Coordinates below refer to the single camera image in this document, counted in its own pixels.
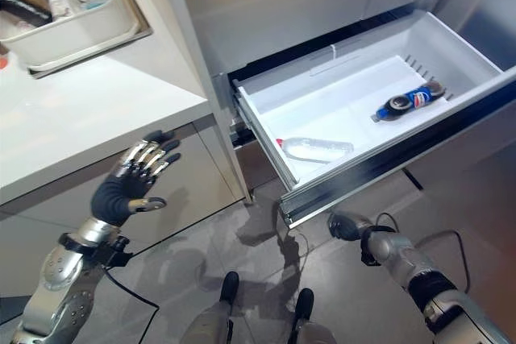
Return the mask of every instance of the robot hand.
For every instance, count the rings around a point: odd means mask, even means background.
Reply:
[[[92,198],[94,217],[121,226],[134,213],[166,206],[160,197],[144,196],[160,174],[181,157],[179,153],[169,154],[179,146],[173,136],[173,131],[155,131],[127,150]]]
[[[63,234],[43,263],[40,282],[23,311],[12,344],[69,344],[85,324],[94,291],[106,267],[125,266],[127,238],[119,227],[134,213],[159,209],[165,201],[144,198],[174,161],[173,132],[152,132],[131,147],[101,183],[91,201],[93,217]]]

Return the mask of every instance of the tiled floor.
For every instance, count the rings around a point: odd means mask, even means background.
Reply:
[[[468,256],[472,297],[516,340],[515,187],[513,145],[423,192],[397,173],[340,207],[369,217],[389,211],[413,241],[457,229]],[[236,270],[241,286],[234,343],[285,342],[296,296],[311,287],[313,319],[330,328],[338,342],[430,344],[411,299],[385,269],[360,262],[358,243],[330,238],[327,214],[287,232],[277,217],[282,192],[278,180],[264,184],[255,191],[254,205],[236,203],[114,271],[126,286],[161,306],[145,342],[179,342],[194,317],[218,299],[225,272]],[[465,285],[455,239],[442,238],[424,251],[457,286]],[[137,343],[151,313],[152,308],[103,280],[94,314],[76,343]],[[1,343],[8,342],[15,323],[0,327]]]

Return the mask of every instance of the black cable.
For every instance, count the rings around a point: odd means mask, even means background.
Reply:
[[[444,230],[444,231],[440,231],[439,233],[428,235],[427,237],[421,239],[418,243],[416,243],[414,245],[414,247],[416,247],[418,249],[421,246],[428,244],[429,242],[435,241],[436,239],[445,237],[447,235],[455,235],[457,237],[457,241],[459,241],[460,255],[462,256],[462,264],[464,265],[464,274],[466,275],[466,288],[464,290],[464,293],[468,294],[469,289],[471,288],[471,277],[469,275],[468,260],[466,259],[464,243],[462,242],[462,237],[460,236],[458,231]]]
[[[396,219],[394,219],[394,217],[393,217],[390,213],[386,213],[386,212],[384,212],[384,213],[379,213],[379,214],[378,214],[378,216],[377,216],[377,219],[376,219],[376,221],[375,221],[375,225],[377,225],[377,226],[378,226],[378,224],[380,223],[380,219],[381,219],[382,217],[387,217],[387,218],[389,218],[389,219],[391,220],[391,222],[394,224],[394,229],[396,230],[396,232],[397,232],[397,233],[399,233],[399,232],[400,232],[400,227],[399,227],[399,225],[397,224]]]
[[[121,288],[124,292],[129,293],[134,298],[142,301],[144,304],[150,305],[153,308],[155,308],[154,313],[151,315],[151,318],[148,320],[147,326],[145,327],[144,332],[142,333],[142,336],[139,338],[138,344],[142,344],[144,342],[145,335],[148,332],[148,329],[150,328],[152,324],[152,320],[154,320],[155,315],[160,311],[160,306],[158,304],[153,303],[152,301],[147,300],[146,298],[143,298],[140,294],[133,292],[129,288],[126,288],[124,285],[120,284],[113,276],[108,272],[107,267],[102,266],[102,270],[104,271],[104,274],[106,277],[116,286]]]

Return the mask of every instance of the white container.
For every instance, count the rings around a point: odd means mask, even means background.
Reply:
[[[238,82],[239,104],[289,190],[344,169],[492,93],[502,71],[432,14],[414,13]],[[430,79],[447,97],[392,122],[371,115]],[[329,164],[296,160],[277,139],[351,143]]]
[[[1,29],[0,42],[29,69],[46,71],[116,46],[138,28],[138,19],[127,0],[109,0],[17,36],[4,36],[5,29]]]

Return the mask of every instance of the open drawer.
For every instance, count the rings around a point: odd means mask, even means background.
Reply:
[[[447,92],[394,121],[372,115],[427,81]],[[514,98],[516,67],[502,72],[421,11],[244,81],[236,103],[288,189],[280,200],[295,227],[342,201]],[[330,163],[295,160],[277,139],[352,144]]]

